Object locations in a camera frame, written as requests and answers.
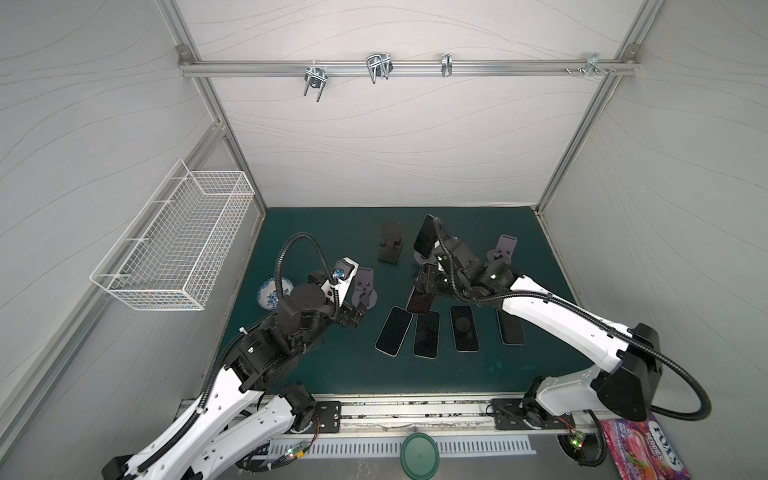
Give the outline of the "cracked phone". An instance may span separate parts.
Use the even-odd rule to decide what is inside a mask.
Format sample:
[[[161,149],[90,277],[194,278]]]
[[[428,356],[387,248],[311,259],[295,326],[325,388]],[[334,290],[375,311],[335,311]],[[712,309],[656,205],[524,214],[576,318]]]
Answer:
[[[479,341],[470,306],[454,305],[449,309],[454,345],[458,352],[477,352]]]

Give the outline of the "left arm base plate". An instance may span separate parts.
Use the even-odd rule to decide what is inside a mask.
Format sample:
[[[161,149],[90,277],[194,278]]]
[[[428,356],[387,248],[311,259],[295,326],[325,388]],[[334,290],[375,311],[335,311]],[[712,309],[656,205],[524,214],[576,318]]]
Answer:
[[[317,402],[312,410],[301,413],[297,418],[292,432],[296,434],[336,434],[341,428],[340,401]]]

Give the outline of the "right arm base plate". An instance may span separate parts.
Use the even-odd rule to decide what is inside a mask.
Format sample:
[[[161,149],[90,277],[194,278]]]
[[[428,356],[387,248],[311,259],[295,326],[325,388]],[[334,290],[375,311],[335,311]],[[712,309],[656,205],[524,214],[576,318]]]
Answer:
[[[570,414],[553,416],[542,408],[527,405],[523,399],[492,399],[486,413],[493,418],[496,430],[570,431],[575,426]]]

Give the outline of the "black phone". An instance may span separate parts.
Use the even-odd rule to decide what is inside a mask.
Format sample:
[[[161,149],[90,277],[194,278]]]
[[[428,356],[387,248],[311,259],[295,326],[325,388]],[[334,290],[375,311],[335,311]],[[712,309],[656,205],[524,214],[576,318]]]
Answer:
[[[393,307],[376,339],[375,349],[390,357],[396,357],[408,333],[414,315],[403,308]]]
[[[414,251],[422,259],[427,259],[433,252],[437,242],[435,217],[427,214],[414,241]]]

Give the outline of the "green-edged phone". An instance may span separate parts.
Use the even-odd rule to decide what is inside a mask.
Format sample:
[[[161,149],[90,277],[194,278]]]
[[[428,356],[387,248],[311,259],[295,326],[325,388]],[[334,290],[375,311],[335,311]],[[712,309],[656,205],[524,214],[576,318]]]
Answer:
[[[497,311],[501,341],[507,346],[524,346],[527,343],[522,318],[505,311]]]
[[[420,358],[435,359],[438,355],[440,315],[430,311],[417,316],[413,354]]]

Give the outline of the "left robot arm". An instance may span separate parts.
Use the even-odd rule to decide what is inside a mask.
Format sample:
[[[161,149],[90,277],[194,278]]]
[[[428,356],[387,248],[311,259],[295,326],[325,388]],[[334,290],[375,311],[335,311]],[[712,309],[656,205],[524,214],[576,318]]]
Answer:
[[[286,241],[275,264],[276,309],[225,347],[198,398],[159,437],[137,453],[109,460],[103,478],[215,479],[273,437],[310,425],[316,401],[299,382],[238,417],[316,348],[331,325],[357,324],[364,314],[361,304],[344,305],[360,269],[349,257],[324,264],[308,282],[285,291],[283,263],[300,240],[322,252],[308,233]]]

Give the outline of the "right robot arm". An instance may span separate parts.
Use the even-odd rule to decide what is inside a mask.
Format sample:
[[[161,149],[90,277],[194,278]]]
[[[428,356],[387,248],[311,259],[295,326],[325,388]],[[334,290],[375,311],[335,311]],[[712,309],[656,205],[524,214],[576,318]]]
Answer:
[[[628,327],[593,314],[514,271],[503,257],[481,260],[459,238],[448,235],[440,218],[425,217],[414,243],[425,258],[419,290],[451,297],[527,321],[569,344],[591,367],[559,377],[536,378],[510,413],[534,429],[574,411],[608,410],[642,422],[651,414],[682,421],[709,417],[712,402],[704,387],[659,349],[659,335],[639,323]],[[679,412],[653,403],[665,370],[677,374],[700,405]]]

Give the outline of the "grey round stand front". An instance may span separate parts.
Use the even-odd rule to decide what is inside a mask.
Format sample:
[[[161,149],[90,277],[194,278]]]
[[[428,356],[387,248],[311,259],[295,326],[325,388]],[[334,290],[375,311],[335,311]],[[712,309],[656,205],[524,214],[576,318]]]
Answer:
[[[487,261],[489,263],[501,261],[506,265],[510,265],[517,243],[518,239],[514,236],[507,234],[500,235],[495,248],[487,252]]]

